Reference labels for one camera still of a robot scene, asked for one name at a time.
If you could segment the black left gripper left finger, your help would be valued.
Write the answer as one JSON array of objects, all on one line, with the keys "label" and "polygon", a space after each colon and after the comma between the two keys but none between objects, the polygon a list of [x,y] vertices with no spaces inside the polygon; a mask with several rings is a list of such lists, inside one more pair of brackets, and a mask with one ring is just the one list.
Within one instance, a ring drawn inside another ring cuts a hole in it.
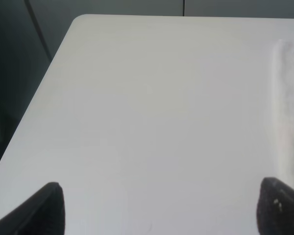
[{"label": "black left gripper left finger", "polygon": [[57,182],[47,183],[0,219],[0,235],[63,235],[64,233],[64,193]]}]

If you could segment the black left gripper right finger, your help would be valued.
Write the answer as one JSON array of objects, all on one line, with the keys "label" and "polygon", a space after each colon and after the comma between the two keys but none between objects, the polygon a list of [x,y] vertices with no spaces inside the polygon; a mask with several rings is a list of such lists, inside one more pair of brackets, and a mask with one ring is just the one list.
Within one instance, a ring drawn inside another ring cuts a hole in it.
[{"label": "black left gripper right finger", "polygon": [[264,178],[256,218],[261,235],[294,235],[294,189],[277,178]]}]

